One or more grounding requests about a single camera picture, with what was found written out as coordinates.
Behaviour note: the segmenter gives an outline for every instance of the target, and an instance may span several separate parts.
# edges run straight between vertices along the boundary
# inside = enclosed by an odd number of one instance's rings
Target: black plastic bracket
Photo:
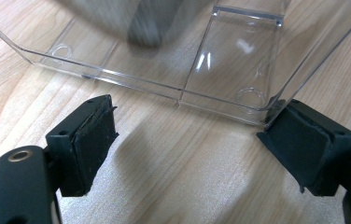
[[[351,223],[351,131],[313,108],[292,100],[260,141],[295,177],[301,192],[333,196],[339,185],[346,223]]]
[[[49,154],[63,171],[59,187],[64,197],[83,196],[91,189],[109,146],[118,136],[115,108],[109,95],[90,99],[47,134]]]
[[[118,134],[111,96],[82,104],[46,136],[48,146],[0,158],[0,223],[61,223],[55,191],[87,194]]]

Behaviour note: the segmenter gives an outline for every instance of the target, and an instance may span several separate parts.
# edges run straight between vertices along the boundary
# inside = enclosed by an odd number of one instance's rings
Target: screw hole
[[[68,131],[60,131],[59,132],[59,135],[66,135],[66,134],[68,134]]]
[[[336,131],[335,133],[337,133],[339,135],[345,135],[346,134],[345,132],[342,132],[342,131]]]
[[[27,158],[31,157],[31,155],[33,155],[32,151],[30,151],[30,150],[22,150],[22,151],[18,151],[18,152],[13,153],[7,159],[9,161],[11,161],[11,162],[24,161]]]
[[[69,58],[73,55],[73,50],[70,46],[61,44],[56,47],[51,53],[51,55],[60,57],[60,58]]]
[[[13,217],[7,222],[7,224],[25,224],[27,223],[27,218],[25,217]]]
[[[254,108],[248,109],[247,113],[257,113],[258,110],[255,109],[259,109],[265,105],[265,95],[258,89],[247,87],[237,93],[236,102],[240,105]]]

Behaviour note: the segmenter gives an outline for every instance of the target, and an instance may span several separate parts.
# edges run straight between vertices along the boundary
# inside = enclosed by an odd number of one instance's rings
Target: transparent acrylic case
[[[54,1],[0,0],[0,8],[0,37],[32,64],[261,126],[351,30],[351,0],[217,0],[174,42],[142,49]]]

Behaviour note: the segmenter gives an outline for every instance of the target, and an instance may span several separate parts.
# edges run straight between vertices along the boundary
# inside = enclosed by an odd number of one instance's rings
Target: hole in bracket
[[[339,134],[339,135],[345,135],[346,134],[345,132],[342,132],[342,131],[336,131],[335,133]]]
[[[68,131],[60,131],[59,132],[59,135],[66,135],[66,134],[68,134]]]
[[[11,162],[24,161],[31,157],[33,152],[31,150],[21,150],[13,153],[7,159]]]
[[[7,224],[24,224],[27,223],[27,218],[25,217],[13,217],[7,222]]]

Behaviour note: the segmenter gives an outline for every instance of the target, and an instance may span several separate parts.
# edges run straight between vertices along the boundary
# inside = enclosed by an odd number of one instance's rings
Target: wooden surface
[[[15,147],[44,147],[45,133],[82,102],[106,93],[119,107],[120,136],[91,192],[60,199],[64,223],[344,222],[344,190],[334,198],[300,194],[255,136],[260,128],[37,68],[1,39],[0,156]],[[296,98],[351,129],[351,35]]]

